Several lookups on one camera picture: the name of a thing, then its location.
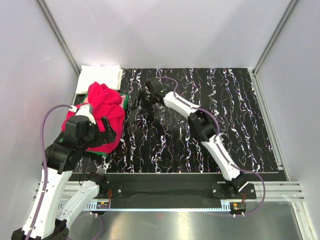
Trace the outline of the green plastic basket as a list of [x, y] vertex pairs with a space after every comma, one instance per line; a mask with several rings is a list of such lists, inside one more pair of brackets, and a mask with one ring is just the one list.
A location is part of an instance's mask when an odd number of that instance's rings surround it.
[[[128, 102], [129, 102], [129, 96], [127, 94], [121, 93], [120, 94], [121, 98], [122, 98], [122, 102], [121, 102], [121, 107], [124, 109], [125, 112], [127, 112], [128, 109]], [[85, 94], [84, 98], [82, 99], [82, 101], [80, 102], [81, 104], [87, 104], [88, 103], [88, 95]], [[87, 152], [92, 153], [92, 154], [96, 154], [98, 156], [107, 156], [108, 153], [105, 152], [99, 152], [99, 151], [95, 151], [95, 150], [88, 150]]]

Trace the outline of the white Coca-Cola t-shirt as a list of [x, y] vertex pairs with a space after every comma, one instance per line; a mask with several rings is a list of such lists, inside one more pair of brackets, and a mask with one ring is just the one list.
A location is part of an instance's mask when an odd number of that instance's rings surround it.
[[123, 69], [120, 65], [88, 66], [82, 65], [75, 93], [84, 95], [94, 82], [105, 84], [112, 90], [120, 90]]

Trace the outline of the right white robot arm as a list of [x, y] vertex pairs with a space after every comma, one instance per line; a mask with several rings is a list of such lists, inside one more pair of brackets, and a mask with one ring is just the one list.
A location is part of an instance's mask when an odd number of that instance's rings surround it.
[[149, 115], [153, 111], [153, 105], [161, 104], [185, 117], [190, 135], [208, 150], [221, 170], [225, 180], [221, 187], [222, 196], [239, 198], [249, 182], [225, 149], [220, 139], [218, 121], [208, 110], [181, 97], [177, 93], [178, 82], [173, 78], [169, 79], [175, 82], [173, 89], [162, 85], [158, 78], [148, 80], [145, 87], [138, 91], [131, 109], [141, 108], [144, 115]]

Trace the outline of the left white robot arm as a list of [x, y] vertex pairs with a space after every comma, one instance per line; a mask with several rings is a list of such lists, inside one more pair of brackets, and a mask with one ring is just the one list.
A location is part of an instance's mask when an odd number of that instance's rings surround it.
[[41, 147], [43, 168], [39, 189], [27, 221], [12, 233], [13, 240], [66, 240], [74, 221], [91, 200], [112, 196], [106, 176], [90, 172], [79, 190], [59, 209], [66, 184], [87, 149], [116, 140], [106, 117], [102, 118], [103, 131], [99, 130], [91, 104], [68, 108], [73, 115], [64, 130], [50, 146]]

